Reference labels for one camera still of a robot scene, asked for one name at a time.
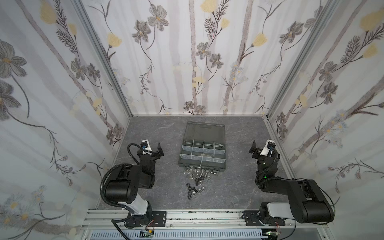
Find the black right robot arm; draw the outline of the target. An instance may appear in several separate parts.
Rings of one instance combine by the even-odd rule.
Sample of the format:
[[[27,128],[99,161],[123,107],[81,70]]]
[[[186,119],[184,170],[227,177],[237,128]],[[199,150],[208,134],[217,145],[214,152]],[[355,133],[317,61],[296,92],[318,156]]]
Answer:
[[[333,204],[328,202],[316,181],[276,176],[281,155],[274,141],[268,140],[263,148],[258,148],[253,141],[249,153],[257,160],[256,186],[264,193],[288,198],[287,202],[263,202],[258,213],[262,224],[289,219],[300,224],[325,225],[334,220]]]

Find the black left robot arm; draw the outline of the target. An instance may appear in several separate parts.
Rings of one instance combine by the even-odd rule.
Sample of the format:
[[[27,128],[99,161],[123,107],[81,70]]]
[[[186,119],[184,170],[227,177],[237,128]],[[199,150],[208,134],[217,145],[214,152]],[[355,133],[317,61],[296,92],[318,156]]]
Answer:
[[[135,164],[115,165],[101,180],[101,199],[109,206],[128,211],[126,218],[111,222],[119,231],[119,224],[127,229],[163,227],[167,212],[153,211],[151,203],[144,200],[138,190],[154,186],[156,161],[164,156],[164,151],[160,144],[153,151],[148,140],[139,145],[128,144],[127,151]]]

